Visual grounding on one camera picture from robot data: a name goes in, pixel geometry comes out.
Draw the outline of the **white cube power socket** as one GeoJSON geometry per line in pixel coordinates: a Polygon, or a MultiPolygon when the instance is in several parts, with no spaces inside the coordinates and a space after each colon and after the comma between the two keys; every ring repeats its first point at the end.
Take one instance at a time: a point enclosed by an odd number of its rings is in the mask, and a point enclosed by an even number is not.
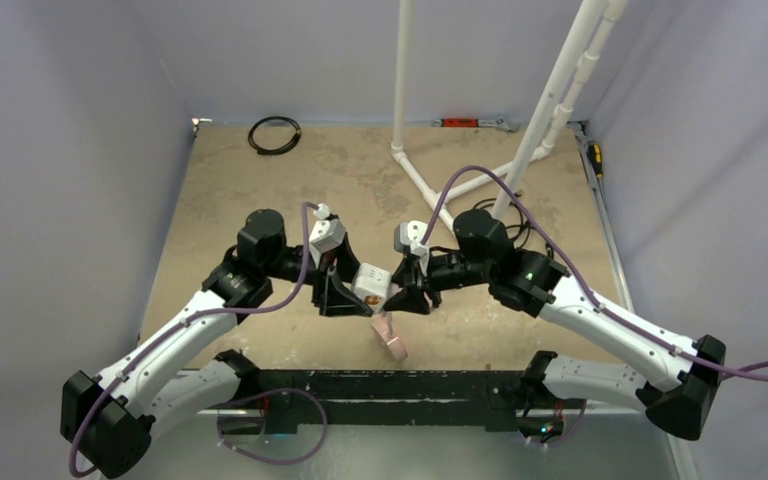
{"type": "Polygon", "coordinates": [[[390,271],[361,263],[351,283],[351,291],[374,314],[383,311],[391,292],[392,274],[390,271]]]}

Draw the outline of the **pink round socket with cord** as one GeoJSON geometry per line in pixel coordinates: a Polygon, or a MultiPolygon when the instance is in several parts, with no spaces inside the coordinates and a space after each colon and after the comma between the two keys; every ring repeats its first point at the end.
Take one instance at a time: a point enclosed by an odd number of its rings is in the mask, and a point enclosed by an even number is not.
{"type": "Polygon", "coordinates": [[[395,332],[391,312],[383,312],[374,318],[371,327],[394,361],[402,362],[408,358],[407,349],[401,337],[395,332]]]}

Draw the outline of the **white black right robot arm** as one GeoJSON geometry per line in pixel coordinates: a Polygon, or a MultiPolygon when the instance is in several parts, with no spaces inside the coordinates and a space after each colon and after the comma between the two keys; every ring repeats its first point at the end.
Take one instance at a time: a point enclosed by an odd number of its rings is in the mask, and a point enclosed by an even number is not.
{"type": "Polygon", "coordinates": [[[722,381],[721,340],[671,332],[592,292],[553,258],[515,247],[503,224],[484,210],[462,213],[454,225],[457,249],[438,256],[422,241],[426,223],[395,228],[394,249],[403,259],[393,281],[400,289],[386,310],[428,315],[440,305],[443,291],[487,285],[504,307],[571,330],[621,361],[610,365],[540,353],[521,381],[529,404],[592,399],[641,411],[675,437],[700,438],[722,381]]]}

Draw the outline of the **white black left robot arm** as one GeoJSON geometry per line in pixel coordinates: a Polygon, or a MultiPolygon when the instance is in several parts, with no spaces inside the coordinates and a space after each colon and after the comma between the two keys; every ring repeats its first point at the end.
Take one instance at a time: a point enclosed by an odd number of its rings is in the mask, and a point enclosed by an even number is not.
{"type": "Polygon", "coordinates": [[[168,323],[99,373],[78,371],[66,381],[60,431],[70,444],[74,478],[123,475],[174,416],[225,401],[235,409],[252,405],[258,382],[225,360],[210,362],[193,378],[178,373],[249,316],[288,306],[303,286],[312,287],[321,316],[375,315],[355,292],[362,264],[339,216],[325,204],[306,202],[301,218],[306,238],[290,247],[280,213],[252,212],[235,245],[168,323]]]}

